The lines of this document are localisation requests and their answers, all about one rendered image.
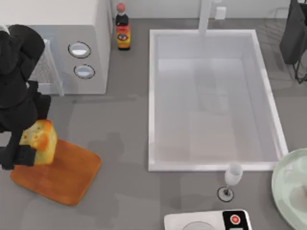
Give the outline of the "pale green plate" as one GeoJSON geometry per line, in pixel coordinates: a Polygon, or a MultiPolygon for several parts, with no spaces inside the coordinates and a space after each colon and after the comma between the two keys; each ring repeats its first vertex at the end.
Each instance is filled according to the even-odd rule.
{"type": "Polygon", "coordinates": [[[294,230],[307,230],[307,148],[284,156],[272,173],[272,197],[294,230]]]}

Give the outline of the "pale microwave oven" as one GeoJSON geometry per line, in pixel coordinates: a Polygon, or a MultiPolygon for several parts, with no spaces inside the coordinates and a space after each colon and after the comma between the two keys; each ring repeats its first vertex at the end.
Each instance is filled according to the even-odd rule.
{"type": "Polygon", "coordinates": [[[0,28],[23,24],[51,41],[51,51],[66,94],[106,92],[113,21],[110,0],[0,0],[0,28]],[[69,44],[84,42],[87,58],[75,58],[69,44]],[[90,65],[95,75],[80,79],[74,67],[90,65]]]}

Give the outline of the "white kitchen scale black panel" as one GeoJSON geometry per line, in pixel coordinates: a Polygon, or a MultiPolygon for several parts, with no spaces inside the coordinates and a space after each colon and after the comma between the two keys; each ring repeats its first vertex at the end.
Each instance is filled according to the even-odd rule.
{"type": "Polygon", "coordinates": [[[216,211],[168,214],[165,230],[253,230],[247,211],[226,209],[216,211]]]}

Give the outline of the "white tall tap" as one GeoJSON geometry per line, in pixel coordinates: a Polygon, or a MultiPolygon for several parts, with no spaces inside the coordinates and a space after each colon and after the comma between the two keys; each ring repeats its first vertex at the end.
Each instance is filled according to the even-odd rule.
{"type": "MultiPolygon", "coordinates": [[[[223,0],[200,0],[201,5],[200,5],[200,17],[199,17],[198,31],[199,31],[199,34],[202,36],[205,36],[206,30],[208,27],[208,20],[210,17],[212,1],[216,4],[220,4],[223,2],[223,0]]],[[[225,19],[225,16],[226,16],[226,7],[217,6],[214,18],[216,20],[223,20],[225,19]]]]}

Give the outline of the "dark sauce bottle red cap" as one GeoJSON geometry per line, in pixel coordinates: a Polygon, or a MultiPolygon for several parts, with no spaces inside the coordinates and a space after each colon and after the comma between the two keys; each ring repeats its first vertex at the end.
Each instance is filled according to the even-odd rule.
{"type": "Polygon", "coordinates": [[[125,12],[125,4],[117,4],[117,14],[115,17],[116,24],[116,40],[119,50],[130,50],[131,46],[131,33],[130,33],[130,21],[125,12]]]}

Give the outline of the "orange wooden cutting board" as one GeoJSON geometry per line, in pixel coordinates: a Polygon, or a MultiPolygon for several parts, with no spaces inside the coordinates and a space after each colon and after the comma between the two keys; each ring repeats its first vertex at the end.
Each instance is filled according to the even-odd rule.
{"type": "Polygon", "coordinates": [[[10,173],[10,179],[50,200],[75,206],[87,192],[101,165],[99,155],[58,139],[51,164],[16,166],[10,173]]]}

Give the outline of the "round microwave knob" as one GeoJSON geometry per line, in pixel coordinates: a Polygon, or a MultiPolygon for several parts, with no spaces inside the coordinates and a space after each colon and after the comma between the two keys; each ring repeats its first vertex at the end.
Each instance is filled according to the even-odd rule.
{"type": "Polygon", "coordinates": [[[95,75],[95,70],[90,65],[79,65],[74,67],[74,74],[80,79],[90,79],[95,75]]]}
{"type": "Polygon", "coordinates": [[[68,52],[75,58],[87,58],[91,54],[91,48],[84,42],[69,44],[68,52]]]}

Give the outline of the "white wine glass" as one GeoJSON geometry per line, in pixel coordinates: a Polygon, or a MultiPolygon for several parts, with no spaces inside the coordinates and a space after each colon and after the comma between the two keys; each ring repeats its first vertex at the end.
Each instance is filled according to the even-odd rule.
{"type": "Polygon", "coordinates": [[[232,187],[240,182],[242,175],[243,168],[239,162],[231,162],[228,165],[224,174],[225,185],[217,190],[217,196],[221,201],[228,203],[234,199],[235,193],[232,187]]]}

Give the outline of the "white sink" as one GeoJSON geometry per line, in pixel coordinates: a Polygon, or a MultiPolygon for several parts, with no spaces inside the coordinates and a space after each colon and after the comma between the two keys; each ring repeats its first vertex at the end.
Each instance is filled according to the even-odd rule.
{"type": "Polygon", "coordinates": [[[151,30],[148,169],[271,171],[288,153],[257,33],[151,30]]]}

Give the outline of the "microwave door with mesh window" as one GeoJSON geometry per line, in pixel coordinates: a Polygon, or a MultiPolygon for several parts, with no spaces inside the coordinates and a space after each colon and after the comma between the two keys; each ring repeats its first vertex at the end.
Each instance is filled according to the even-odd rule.
{"type": "Polygon", "coordinates": [[[45,49],[29,80],[38,82],[38,90],[43,94],[64,96],[62,79],[57,69],[51,41],[44,39],[45,49]]]}

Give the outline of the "yellow bread loaf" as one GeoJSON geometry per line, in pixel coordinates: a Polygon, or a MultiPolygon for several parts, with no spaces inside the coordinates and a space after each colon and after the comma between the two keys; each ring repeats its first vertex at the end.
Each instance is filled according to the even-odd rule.
{"type": "Polygon", "coordinates": [[[52,122],[41,119],[23,132],[19,144],[29,145],[36,150],[34,165],[47,165],[53,162],[57,141],[52,122]]]}

